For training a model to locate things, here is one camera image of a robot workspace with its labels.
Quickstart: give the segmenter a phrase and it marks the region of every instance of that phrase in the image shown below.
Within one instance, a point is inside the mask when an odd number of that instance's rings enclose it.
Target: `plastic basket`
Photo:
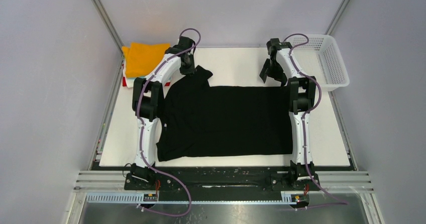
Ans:
[[[321,89],[333,91],[349,84],[349,76],[345,64],[332,36],[306,34],[309,43],[294,49],[294,55],[303,70],[315,76]],[[303,36],[293,36],[288,40],[292,46],[306,42]]]

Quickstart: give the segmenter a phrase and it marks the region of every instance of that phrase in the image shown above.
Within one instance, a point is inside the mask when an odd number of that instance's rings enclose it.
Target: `folded cloth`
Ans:
[[[170,44],[146,45],[132,42],[130,48],[122,47],[126,59],[126,77],[134,78],[146,76],[160,64],[164,52]]]

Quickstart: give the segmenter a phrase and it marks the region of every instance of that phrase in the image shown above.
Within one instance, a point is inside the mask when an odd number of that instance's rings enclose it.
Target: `white table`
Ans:
[[[305,67],[307,61],[317,61],[316,55],[295,51],[302,68],[324,82],[319,65]],[[259,77],[265,59],[262,48],[199,48],[194,55],[196,65],[213,73],[210,86],[279,86],[268,78],[264,84]],[[176,72],[172,84],[182,76]],[[133,163],[137,150],[137,122],[131,108],[132,89],[120,87],[111,123],[103,147],[100,166],[124,166]],[[327,92],[317,109],[311,112],[310,139],[313,162],[316,166],[349,166],[344,142],[339,130],[333,106]],[[157,128],[157,141],[161,128]],[[289,166],[292,155],[251,155],[228,157],[182,157],[170,161],[156,161],[156,166]]]

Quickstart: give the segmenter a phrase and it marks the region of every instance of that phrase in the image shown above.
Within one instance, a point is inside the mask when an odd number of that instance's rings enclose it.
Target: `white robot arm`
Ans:
[[[314,175],[309,144],[309,109],[314,104],[316,85],[311,79],[304,76],[306,73],[291,52],[290,43],[280,42],[278,38],[273,38],[266,43],[266,46],[270,58],[266,59],[260,77],[264,82],[268,76],[280,81],[289,94],[288,113],[293,138],[293,157],[289,171],[290,182],[310,180],[310,176],[303,166],[307,163],[310,172]]]
[[[133,87],[133,100],[132,107],[136,112],[139,96],[142,91],[144,83],[149,81],[148,87],[145,92],[151,91],[151,96],[144,96],[142,99],[140,117],[142,120],[138,121],[138,143],[140,143],[140,136],[142,125],[144,125],[144,134],[142,136],[142,145],[137,145],[135,163],[137,166],[146,167],[145,162],[142,160],[140,151],[144,150],[145,159],[148,164],[153,165],[155,162],[155,132],[158,123],[158,114],[161,112],[162,104],[164,102],[163,87],[170,79],[174,72],[180,70],[183,75],[191,75],[195,72],[193,53],[194,49],[179,56],[175,54],[191,48],[195,42],[188,38],[181,36],[179,43],[167,49],[160,65],[158,65],[150,74],[145,78],[137,78]]]

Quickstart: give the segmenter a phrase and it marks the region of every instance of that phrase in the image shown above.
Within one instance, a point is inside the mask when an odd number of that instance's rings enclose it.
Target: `gray wall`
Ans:
[[[91,0],[0,0],[0,223],[59,223],[119,59]]]
[[[102,0],[127,46],[201,31],[204,47],[262,46],[294,32],[324,33],[342,0]]]
[[[337,100],[386,223],[423,223],[426,0],[352,0],[335,38],[351,80]]]

